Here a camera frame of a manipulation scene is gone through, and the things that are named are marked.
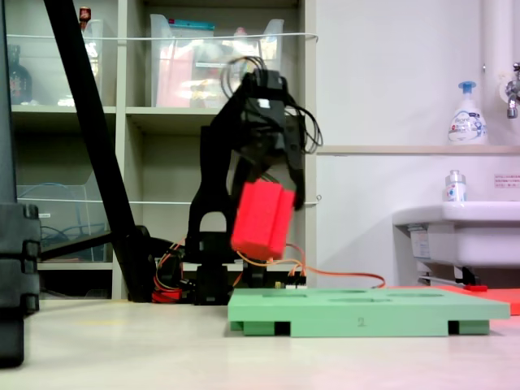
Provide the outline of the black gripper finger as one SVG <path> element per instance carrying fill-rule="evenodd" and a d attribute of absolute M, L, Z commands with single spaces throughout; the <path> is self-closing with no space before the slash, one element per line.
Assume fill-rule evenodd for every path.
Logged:
<path fill-rule="evenodd" d="M 285 117 L 284 145 L 289 176 L 295 184 L 294 209 L 300 210 L 306 199 L 304 163 L 301 148 L 300 120 Z"/>
<path fill-rule="evenodd" d="M 271 166 L 267 162 L 253 162 L 242 153 L 236 152 L 238 157 L 235 168 L 235 185 L 242 186 L 245 182 L 254 182 L 266 173 Z"/>

